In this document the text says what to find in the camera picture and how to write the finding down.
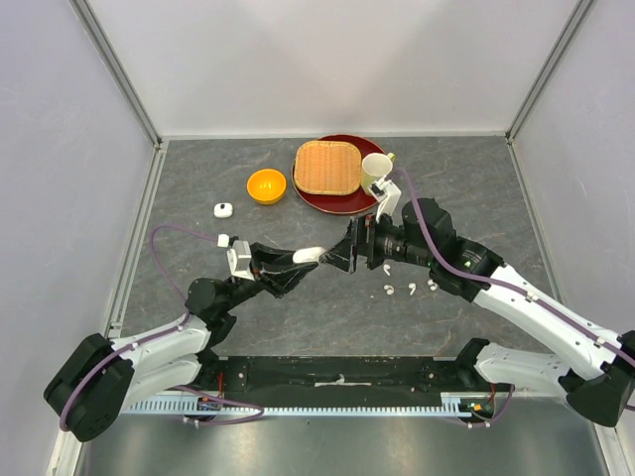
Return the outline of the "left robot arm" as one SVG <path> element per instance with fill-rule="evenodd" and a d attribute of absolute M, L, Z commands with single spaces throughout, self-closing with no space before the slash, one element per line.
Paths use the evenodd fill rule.
<path fill-rule="evenodd" d="M 236 240 L 226 251 L 229 277 L 193 280 L 181 317 L 123 339 L 85 337 L 44 390 L 61 430 L 90 441 L 122 411 L 159 392 L 188 384 L 209 389 L 218 375 L 211 349 L 236 322 L 230 311 L 260 293 L 283 297 L 318 266 L 324 251 Z"/>

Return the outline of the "white earbud charging case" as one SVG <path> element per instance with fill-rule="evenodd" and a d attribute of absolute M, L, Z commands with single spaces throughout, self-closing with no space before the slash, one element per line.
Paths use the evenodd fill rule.
<path fill-rule="evenodd" d="M 297 250 L 292 257 L 294 264 L 318 263 L 320 257 L 326 252 L 323 247 L 309 247 Z"/>

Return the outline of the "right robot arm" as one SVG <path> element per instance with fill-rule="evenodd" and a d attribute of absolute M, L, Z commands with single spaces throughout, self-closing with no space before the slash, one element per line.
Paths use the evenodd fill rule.
<path fill-rule="evenodd" d="M 320 262 L 352 274 L 387 260 L 424 267 L 432 288 L 492 311 L 541 342 L 546 352 L 473 338 L 454 365 L 456 382 L 486 382 L 558 396 L 586 419 L 614 427 L 634 392 L 634 334 L 605 329 L 542 293 L 487 247 L 460 237 L 430 198 L 408 202 L 402 223 L 382 213 L 354 218 Z"/>

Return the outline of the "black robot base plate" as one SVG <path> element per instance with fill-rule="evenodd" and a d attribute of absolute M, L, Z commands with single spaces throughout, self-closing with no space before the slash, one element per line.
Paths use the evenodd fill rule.
<path fill-rule="evenodd" d="M 308 409 L 432 407 L 442 393 L 490 393 L 475 371 L 432 357 L 217 357 L 191 386 L 260 407 Z"/>

